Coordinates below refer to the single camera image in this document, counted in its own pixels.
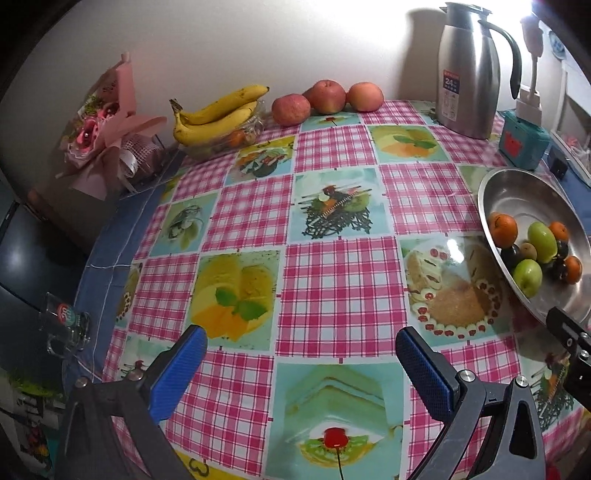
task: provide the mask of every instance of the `red apple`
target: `red apple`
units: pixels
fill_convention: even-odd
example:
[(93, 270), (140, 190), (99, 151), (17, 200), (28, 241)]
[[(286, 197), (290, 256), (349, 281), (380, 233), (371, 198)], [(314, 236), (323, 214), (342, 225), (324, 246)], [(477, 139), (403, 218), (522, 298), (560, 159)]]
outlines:
[(384, 103), (384, 94), (374, 83), (359, 82), (349, 89), (347, 101), (358, 112), (373, 112)]
[(321, 80), (304, 92), (312, 107), (322, 115), (340, 112), (347, 103), (345, 89), (334, 80)]
[(299, 93), (279, 97), (271, 105), (273, 120), (282, 127), (299, 125), (310, 116), (310, 102)]

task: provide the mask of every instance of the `pink checkered pattern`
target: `pink checkered pattern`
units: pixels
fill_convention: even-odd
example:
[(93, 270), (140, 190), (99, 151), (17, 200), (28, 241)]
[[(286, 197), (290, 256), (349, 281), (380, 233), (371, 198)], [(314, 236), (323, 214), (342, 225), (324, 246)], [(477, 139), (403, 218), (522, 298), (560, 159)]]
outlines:
[(583, 409), (576, 404), (574, 412), (565, 419), (560, 419), (556, 425), (544, 432), (546, 462), (553, 462), (560, 454), (572, 447), (580, 431), (582, 414)]
[(199, 457), (260, 475), (273, 357), (208, 352), (166, 424), (170, 442)]
[(123, 354), (126, 337), (127, 332), (125, 330), (117, 327), (113, 329), (111, 344), (109, 345), (109, 351), (105, 358), (105, 366), (103, 367), (103, 382), (114, 382), (117, 379), (119, 359)]
[(505, 117), (499, 113), (495, 114), (495, 120), (492, 123), (492, 135), (500, 135), (503, 132), (503, 126), (505, 125)]
[(480, 230), (472, 195), (452, 164), (380, 165), (399, 234)]
[(267, 121), (263, 133), (256, 139), (256, 143), (268, 142), (276, 138), (289, 137), (290, 135), (297, 135), (300, 131), (299, 125), (293, 127), (281, 127), (277, 125), (272, 118)]
[(285, 244), (291, 183), (283, 175), (224, 188), (202, 251)]
[(123, 447), (124, 454), (144, 472), (148, 473), (148, 469), (145, 467), (144, 461), (142, 460), (142, 457), (140, 457), (134, 441), (131, 439), (125, 420), (122, 417), (111, 417), (111, 420), (113, 421), (113, 427), (115, 427), (117, 438)]
[(222, 188), (235, 157), (236, 153), (231, 153), (192, 167), (179, 181), (173, 201)]
[(360, 113), (359, 116), (366, 125), (425, 125), (424, 120), (413, 108), (412, 103), (406, 100), (388, 100), (384, 102), (379, 110), (369, 113)]
[(301, 134), (295, 151), (295, 172), (375, 165), (374, 149), (363, 125), (325, 128)]
[(278, 355), (394, 353), (406, 325), (394, 237), (290, 245), (285, 252)]
[(453, 161), (484, 165), (487, 167), (506, 167), (507, 162), (497, 147), (488, 140), (464, 137), (445, 127), (429, 127)]
[(141, 260), (142, 258), (146, 258), (152, 249), (154, 242), (156, 241), (156, 237), (160, 233), (160, 227), (162, 222), (164, 222), (164, 218), (166, 217), (166, 212), (168, 212), (168, 207), (170, 204), (160, 205), (156, 208), (154, 215), (152, 216), (152, 220), (148, 225), (148, 229), (146, 233), (144, 233), (144, 238), (139, 245), (138, 251), (135, 253), (134, 260)]
[(178, 340), (183, 332), (198, 257), (197, 254), (175, 255), (146, 261), (135, 292), (130, 332)]
[[(479, 345), (466, 345), (460, 349), (443, 350), (447, 360), (456, 370), (468, 369), (481, 381), (509, 383), (519, 375), (519, 361), (512, 336), (495, 339)], [(408, 447), (410, 467), (407, 477), (425, 457), (439, 435), (443, 424), (433, 420), (414, 387), (411, 387), (411, 440)], [(457, 473), (467, 472), (474, 463), (486, 433), (488, 419), (481, 420), (466, 453), (457, 467)]]

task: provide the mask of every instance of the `glass cup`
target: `glass cup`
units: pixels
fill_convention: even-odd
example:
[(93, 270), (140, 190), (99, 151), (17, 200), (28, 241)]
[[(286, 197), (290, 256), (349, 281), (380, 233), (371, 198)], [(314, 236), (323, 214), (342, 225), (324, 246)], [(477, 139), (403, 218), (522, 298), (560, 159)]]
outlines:
[(89, 340), (90, 316), (86, 312), (78, 312), (55, 295), (46, 293), (46, 309), (40, 314), (47, 333), (47, 352), (64, 358), (54, 350), (53, 342), (61, 342), (64, 351), (82, 350)]

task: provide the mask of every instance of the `banana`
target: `banana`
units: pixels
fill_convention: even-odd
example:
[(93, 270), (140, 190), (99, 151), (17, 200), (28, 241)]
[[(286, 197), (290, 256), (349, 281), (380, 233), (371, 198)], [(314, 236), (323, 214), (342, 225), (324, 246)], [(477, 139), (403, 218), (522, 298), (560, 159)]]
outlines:
[(179, 109), (179, 115), (185, 125), (204, 125), (220, 120), (227, 114), (240, 108), (242, 105), (262, 97), (268, 91), (269, 87), (263, 85), (249, 85), (248, 87), (229, 93), (216, 100), (211, 105), (207, 105), (205, 108), (193, 113), (183, 110), (183, 107), (181, 107), (176, 100), (174, 100), (174, 102)]
[(256, 108), (256, 101), (247, 103), (222, 119), (205, 125), (185, 125), (181, 119), (178, 104), (170, 100), (170, 105), (173, 107), (175, 120), (173, 137), (177, 142), (188, 147), (228, 135), (251, 117)]

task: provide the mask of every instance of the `table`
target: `table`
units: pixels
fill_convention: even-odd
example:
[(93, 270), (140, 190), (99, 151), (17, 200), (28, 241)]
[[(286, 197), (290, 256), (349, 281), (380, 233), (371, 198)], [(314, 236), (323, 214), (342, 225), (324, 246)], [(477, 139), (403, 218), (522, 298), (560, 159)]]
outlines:
[[(473, 140), (438, 125), (433, 104), (396, 100), (186, 160), (142, 200), (155, 210), (129, 233), (139, 247), (125, 244), (126, 278), (113, 267), (125, 255), (103, 259), (120, 300), (110, 320), (101, 311), (115, 325), (104, 363), (93, 350), (94, 380), (149, 365), (194, 322), (209, 351), (162, 424), (187, 465), (206, 463), (213, 478), (336, 479), (322, 437), (341, 427), (345, 478), (406, 478), (441, 429), (395, 356), (396, 333), (412, 325), (456, 369), (505, 383), (524, 374), (555, 458), (583, 409), (557, 382), (560, 348), (495, 267), (475, 205), (482, 177), (506, 165), (502, 124), (498, 115), (490, 141)], [(536, 173), (557, 186), (543, 162)]]

